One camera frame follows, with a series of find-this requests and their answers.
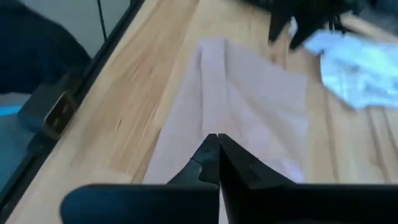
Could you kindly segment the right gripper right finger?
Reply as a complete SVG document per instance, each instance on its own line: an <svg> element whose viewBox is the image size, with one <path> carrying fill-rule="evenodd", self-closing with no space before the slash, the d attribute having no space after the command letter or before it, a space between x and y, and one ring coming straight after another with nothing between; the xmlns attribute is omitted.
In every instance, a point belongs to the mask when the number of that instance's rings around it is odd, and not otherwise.
<svg viewBox="0 0 398 224"><path fill-rule="evenodd" d="M397 186L298 184L219 134L230 223L397 223Z"/></svg>

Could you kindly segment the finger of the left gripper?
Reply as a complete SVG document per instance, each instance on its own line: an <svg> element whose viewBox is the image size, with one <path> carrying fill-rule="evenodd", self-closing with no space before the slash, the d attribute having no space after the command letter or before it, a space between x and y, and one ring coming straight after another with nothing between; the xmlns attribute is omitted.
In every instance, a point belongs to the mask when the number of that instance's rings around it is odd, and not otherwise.
<svg viewBox="0 0 398 224"><path fill-rule="evenodd" d="M289 35L291 37L289 49L296 50L315 30L315 20L306 16L299 18L293 17L289 24Z"/></svg>
<svg viewBox="0 0 398 224"><path fill-rule="evenodd" d="M271 14L271 23L269 27L269 41L275 42L282 32L286 23L290 21L289 11L274 11Z"/></svg>

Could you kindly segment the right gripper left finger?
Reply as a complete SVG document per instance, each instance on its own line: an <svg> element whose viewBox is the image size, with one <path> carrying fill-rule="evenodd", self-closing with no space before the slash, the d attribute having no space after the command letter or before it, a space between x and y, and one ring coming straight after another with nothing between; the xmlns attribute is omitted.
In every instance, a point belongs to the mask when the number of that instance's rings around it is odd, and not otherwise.
<svg viewBox="0 0 398 224"><path fill-rule="evenodd" d="M65 196L63 223L218 223L220 142L209 134L166 184L91 184Z"/></svg>

